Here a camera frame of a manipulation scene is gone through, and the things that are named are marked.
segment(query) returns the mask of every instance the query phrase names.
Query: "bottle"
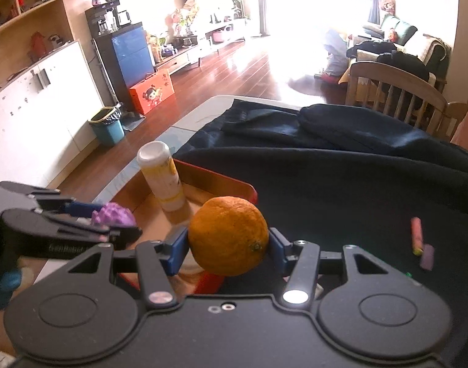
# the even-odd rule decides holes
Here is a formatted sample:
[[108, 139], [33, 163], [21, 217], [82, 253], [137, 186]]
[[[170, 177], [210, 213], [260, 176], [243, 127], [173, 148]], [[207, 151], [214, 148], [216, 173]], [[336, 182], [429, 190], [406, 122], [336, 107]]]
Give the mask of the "bottle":
[[162, 141], [149, 142], [139, 149], [137, 162], [162, 209], [180, 209], [186, 198], [169, 147]]

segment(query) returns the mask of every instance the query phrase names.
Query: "blue trash can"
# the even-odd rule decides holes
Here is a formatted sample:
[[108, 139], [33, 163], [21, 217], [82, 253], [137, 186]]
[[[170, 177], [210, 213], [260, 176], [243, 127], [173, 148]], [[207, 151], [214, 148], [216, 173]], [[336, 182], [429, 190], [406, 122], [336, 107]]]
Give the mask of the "blue trash can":
[[122, 123], [119, 121], [122, 112], [114, 106], [105, 106], [88, 122], [100, 143], [112, 147], [125, 136]]

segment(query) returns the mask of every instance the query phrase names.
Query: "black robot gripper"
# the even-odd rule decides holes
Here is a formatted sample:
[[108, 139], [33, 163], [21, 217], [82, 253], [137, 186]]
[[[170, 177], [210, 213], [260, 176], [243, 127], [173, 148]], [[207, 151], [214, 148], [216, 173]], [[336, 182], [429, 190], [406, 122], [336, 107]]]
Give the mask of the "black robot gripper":
[[[273, 228], [269, 254], [290, 275], [279, 299], [190, 295], [179, 302], [167, 275], [187, 251], [186, 229], [132, 251], [104, 243], [31, 286], [5, 312], [21, 355], [13, 366], [445, 367], [436, 353], [451, 328], [446, 303], [357, 246], [323, 252]], [[121, 272], [138, 273], [139, 300], [114, 284]], [[321, 274], [344, 283], [314, 300]]]

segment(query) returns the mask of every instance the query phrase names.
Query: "purple chalk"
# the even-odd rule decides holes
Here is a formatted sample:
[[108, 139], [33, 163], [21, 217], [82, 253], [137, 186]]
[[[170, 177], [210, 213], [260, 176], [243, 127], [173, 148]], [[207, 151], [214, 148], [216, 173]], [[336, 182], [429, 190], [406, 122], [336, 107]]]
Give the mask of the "purple chalk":
[[134, 227], [137, 225], [135, 217], [133, 217], [130, 209], [122, 207], [115, 202], [109, 202], [105, 204], [99, 212], [93, 211], [91, 223], [102, 224], [106, 226], [118, 224], [122, 226]]
[[427, 271], [432, 271], [433, 268], [433, 254], [435, 249], [432, 245], [425, 244], [423, 246], [423, 254], [421, 255], [420, 267]]

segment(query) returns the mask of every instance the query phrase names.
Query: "orange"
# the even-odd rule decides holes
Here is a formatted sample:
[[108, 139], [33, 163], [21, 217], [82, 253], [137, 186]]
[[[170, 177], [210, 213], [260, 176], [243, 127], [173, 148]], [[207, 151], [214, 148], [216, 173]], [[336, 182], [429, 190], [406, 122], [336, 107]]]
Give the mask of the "orange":
[[268, 226], [261, 212], [240, 197], [208, 200], [188, 230], [191, 252], [209, 273], [235, 276], [256, 267], [268, 247]]

